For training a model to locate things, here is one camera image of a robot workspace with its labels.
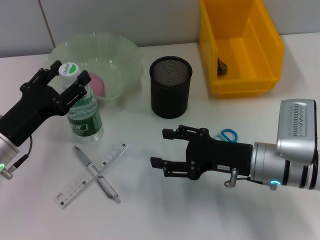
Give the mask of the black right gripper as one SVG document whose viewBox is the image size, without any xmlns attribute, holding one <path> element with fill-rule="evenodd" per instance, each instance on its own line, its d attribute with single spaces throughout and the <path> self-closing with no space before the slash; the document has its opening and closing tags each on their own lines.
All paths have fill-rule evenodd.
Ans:
<svg viewBox="0 0 320 240">
<path fill-rule="evenodd" d="M 198 180 L 207 171 L 230 174 L 237 169 L 241 176 L 250 175 L 253 146 L 246 143 L 213 139 L 206 128 L 179 125 L 176 130 L 164 128 L 167 140 L 188 141 L 186 162 L 151 157 L 151 166 L 161 169 L 165 177 Z"/>
</svg>

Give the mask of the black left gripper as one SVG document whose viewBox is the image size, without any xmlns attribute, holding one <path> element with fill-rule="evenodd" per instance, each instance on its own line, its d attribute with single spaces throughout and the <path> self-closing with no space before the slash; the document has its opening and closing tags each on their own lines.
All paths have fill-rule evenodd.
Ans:
<svg viewBox="0 0 320 240">
<path fill-rule="evenodd" d="M 49 68 L 40 68 L 20 90 L 21 99 L 0 119 L 0 133 L 19 147 L 48 118 L 64 115 L 89 115 L 91 96 L 86 85 L 91 78 L 86 70 L 69 73 L 59 70 L 56 60 Z M 59 76 L 63 91 L 58 93 L 49 82 Z"/>
</svg>

